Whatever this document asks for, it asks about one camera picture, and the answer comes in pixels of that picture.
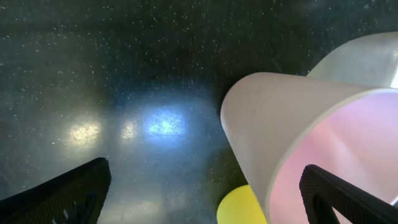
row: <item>glossy black surface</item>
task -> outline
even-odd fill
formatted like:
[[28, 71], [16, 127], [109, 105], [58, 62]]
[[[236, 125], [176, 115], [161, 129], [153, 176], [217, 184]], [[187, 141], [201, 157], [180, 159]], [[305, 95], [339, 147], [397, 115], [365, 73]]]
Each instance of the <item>glossy black surface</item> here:
[[253, 72], [397, 30], [395, 1], [0, 1], [0, 198], [96, 157], [99, 223], [216, 223], [246, 183], [219, 121]]

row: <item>yellow object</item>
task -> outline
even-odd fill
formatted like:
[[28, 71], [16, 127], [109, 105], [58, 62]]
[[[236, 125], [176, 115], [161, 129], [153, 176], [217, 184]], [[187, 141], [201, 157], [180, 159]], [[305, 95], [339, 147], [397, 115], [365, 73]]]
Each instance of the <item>yellow object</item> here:
[[259, 202], [250, 186], [231, 191], [217, 209], [218, 224], [267, 224]]

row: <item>speckled surface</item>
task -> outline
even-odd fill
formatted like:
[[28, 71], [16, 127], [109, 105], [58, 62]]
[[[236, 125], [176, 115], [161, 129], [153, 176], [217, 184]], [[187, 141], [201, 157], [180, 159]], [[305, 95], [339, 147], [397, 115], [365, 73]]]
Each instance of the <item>speckled surface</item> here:
[[0, 198], [96, 157], [99, 223], [216, 223], [246, 183], [218, 118], [253, 72], [306, 75], [398, 2], [0, 1]]

